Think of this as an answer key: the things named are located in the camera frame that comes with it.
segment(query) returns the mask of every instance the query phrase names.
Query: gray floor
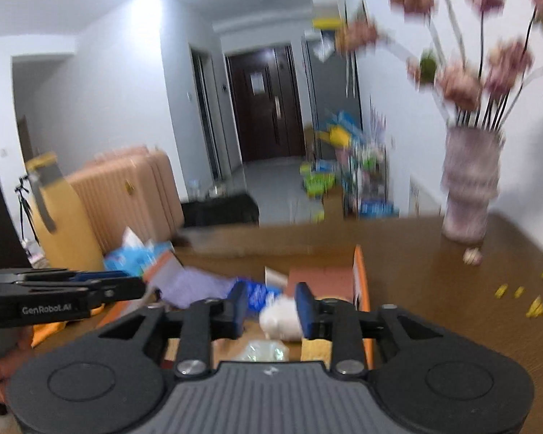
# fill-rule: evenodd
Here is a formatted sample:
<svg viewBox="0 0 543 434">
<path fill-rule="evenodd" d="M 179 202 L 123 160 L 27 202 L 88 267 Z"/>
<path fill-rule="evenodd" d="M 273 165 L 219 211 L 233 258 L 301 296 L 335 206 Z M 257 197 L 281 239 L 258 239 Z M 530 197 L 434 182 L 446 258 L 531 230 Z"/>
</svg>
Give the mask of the gray floor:
<svg viewBox="0 0 543 434">
<path fill-rule="evenodd" d="M 310 222 L 322 211 L 322 203 L 309 200 L 302 187 L 302 161 L 290 158 L 247 163 L 226 182 L 227 191 L 247 191 L 258 204 L 261 225 Z"/>
</svg>

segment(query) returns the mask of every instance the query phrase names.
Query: pink suitcase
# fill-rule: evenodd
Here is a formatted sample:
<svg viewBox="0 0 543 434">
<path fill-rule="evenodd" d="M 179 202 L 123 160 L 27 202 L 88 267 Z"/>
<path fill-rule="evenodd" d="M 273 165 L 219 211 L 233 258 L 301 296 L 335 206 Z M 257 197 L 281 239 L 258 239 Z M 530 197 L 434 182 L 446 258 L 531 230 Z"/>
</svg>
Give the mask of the pink suitcase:
<svg viewBox="0 0 543 434">
<path fill-rule="evenodd" d="M 169 241 L 184 217 L 165 152 L 131 148 L 97 156 L 67 177 L 81 198 L 103 254 L 127 227 L 143 241 Z"/>
</svg>

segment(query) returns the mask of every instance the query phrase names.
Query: purple cloth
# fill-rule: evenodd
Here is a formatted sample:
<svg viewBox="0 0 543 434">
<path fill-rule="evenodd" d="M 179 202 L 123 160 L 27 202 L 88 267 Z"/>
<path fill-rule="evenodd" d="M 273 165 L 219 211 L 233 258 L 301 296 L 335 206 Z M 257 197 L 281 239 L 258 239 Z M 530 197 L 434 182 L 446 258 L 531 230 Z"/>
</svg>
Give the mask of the purple cloth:
<svg viewBox="0 0 543 434">
<path fill-rule="evenodd" d="M 204 298 L 226 298 L 237 279 L 227 279 L 194 267 L 184 267 L 157 283 L 161 298 L 178 309 L 186 309 Z"/>
</svg>

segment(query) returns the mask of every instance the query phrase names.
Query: door handle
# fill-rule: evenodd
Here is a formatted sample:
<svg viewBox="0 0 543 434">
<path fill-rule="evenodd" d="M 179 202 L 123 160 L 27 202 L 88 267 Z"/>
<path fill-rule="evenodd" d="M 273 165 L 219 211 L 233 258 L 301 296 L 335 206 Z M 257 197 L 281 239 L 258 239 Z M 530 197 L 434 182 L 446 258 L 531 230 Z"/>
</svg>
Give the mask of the door handle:
<svg viewBox="0 0 543 434">
<path fill-rule="evenodd" d="M 281 121 L 281 106 L 279 105 L 279 97 L 275 97 L 275 113 L 277 115 L 277 120 Z"/>
</svg>

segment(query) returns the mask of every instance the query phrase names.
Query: door frame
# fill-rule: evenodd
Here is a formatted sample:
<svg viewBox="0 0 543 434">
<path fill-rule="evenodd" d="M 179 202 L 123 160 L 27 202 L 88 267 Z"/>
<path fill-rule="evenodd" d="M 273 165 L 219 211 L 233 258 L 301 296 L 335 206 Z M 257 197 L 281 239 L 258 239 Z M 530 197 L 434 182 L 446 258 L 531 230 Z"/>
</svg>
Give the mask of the door frame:
<svg viewBox="0 0 543 434">
<path fill-rule="evenodd" d="M 288 56 L 288 68 L 290 69 L 290 79 L 291 79 L 291 88 L 292 88 L 292 95 L 294 97 L 294 105 L 295 105 L 295 111 L 296 111 L 296 120 L 298 123 L 298 130 L 300 134 L 300 138 L 304 144 L 305 148 L 305 141 L 304 141 L 304 126 L 303 126 L 303 118 L 302 118 L 302 107 L 300 104 L 300 96 L 299 96 L 299 86 L 298 86 L 298 78 L 296 76 L 296 65 L 294 62 L 294 51 L 292 47 L 291 42 L 285 42 L 285 43 L 275 43 L 271 44 L 269 46 L 254 46 L 247 49 L 241 49 L 237 51 L 230 51 L 228 53 L 224 54 L 225 57 L 225 67 L 227 71 L 227 82 L 229 83 L 229 98 L 232 103 L 232 110 L 233 110 L 233 120 L 235 122 L 236 127 L 236 135 L 237 135 L 237 144 L 239 146 L 240 156 L 241 156 L 241 162 L 243 163 L 243 153 L 241 151 L 241 141 L 240 141 L 240 128 L 239 123 L 237 120 L 237 103 L 238 100 L 236 99 L 236 90 L 235 86 L 233 85 L 233 76 L 232 76 L 232 66 L 231 66 L 231 60 L 233 57 L 236 56 L 242 56 L 242 55 L 248 55 L 253 54 L 255 52 L 259 52 L 265 49 L 286 49 L 286 53 Z"/>
<path fill-rule="evenodd" d="M 207 116 L 210 128 L 210 137 L 215 147 L 215 156 L 218 163 L 218 172 L 222 181 L 231 176 L 231 163 L 229 161 L 229 151 L 227 150 L 227 138 L 223 128 L 223 116 L 221 113 L 220 98 L 217 90 L 217 80 L 215 76 L 215 66 L 213 63 L 213 55 L 207 50 L 189 45 L 189 54 L 191 57 L 191 68 L 193 70 L 193 84 L 195 86 L 195 98 L 197 100 L 197 114 L 200 122 L 201 107 L 199 106 L 199 93 L 195 83 L 195 67 L 193 62 L 194 55 L 201 59 L 202 82 L 204 88 L 204 98 L 206 101 Z"/>
</svg>

